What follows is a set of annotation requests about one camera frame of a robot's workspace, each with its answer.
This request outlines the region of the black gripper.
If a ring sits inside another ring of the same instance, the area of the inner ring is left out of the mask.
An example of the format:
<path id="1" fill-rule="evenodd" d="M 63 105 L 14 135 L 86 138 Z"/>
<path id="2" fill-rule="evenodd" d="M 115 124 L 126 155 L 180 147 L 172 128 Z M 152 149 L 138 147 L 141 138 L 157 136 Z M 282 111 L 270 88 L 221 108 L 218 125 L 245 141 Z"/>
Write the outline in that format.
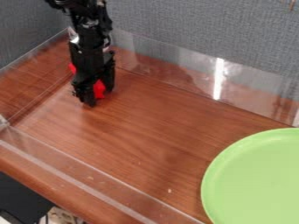
<path id="1" fill-rule="evenodd" d="M 71 75 L 71 94 L 90 107 L 95 106 L 93 84 L 101 80 L 106 91 L 114 88 L 114 51 L 109 50 L 110 37 L 103 32 L 67 29 L 69 63 L 75 67 Z"/>

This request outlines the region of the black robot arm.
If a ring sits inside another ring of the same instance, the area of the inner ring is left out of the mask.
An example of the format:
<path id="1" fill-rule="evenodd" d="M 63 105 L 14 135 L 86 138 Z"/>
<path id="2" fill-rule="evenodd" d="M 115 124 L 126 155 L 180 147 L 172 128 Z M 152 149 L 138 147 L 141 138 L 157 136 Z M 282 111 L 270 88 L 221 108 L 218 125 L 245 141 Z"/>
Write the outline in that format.
<path id="1" fill-rule="evenodd" d="M 69 70 L 71 94 L 90 107 L 114 87 L 114 51 L 109 50 L 111 20 L 106 0 L 43 0 L 69 15 Z"/>

